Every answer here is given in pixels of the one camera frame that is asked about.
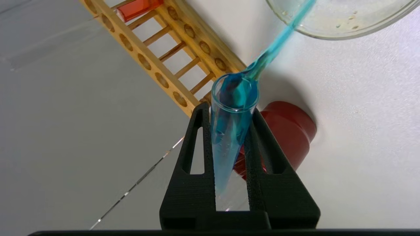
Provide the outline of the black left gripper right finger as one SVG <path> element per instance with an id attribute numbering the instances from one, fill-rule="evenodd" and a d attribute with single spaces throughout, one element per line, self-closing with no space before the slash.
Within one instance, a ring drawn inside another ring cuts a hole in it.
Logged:
<path id="1" fill-rule="evenodd" d="M 256 110 L 244 142 L 249 213 L 269 229 L 314 229 L 321 211 Z"/>

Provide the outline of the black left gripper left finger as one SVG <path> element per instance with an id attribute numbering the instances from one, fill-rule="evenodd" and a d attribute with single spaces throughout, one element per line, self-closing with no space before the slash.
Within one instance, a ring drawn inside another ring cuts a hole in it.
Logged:
<path id="1" fill-rule="evenodd" d="M 162 229 L 196 229 L 198 218 L 216 212 L 209 104 L 195 107 L 159 210 Z M 204 172 L 191 174 L 198 129 L 203 129 Z"/>

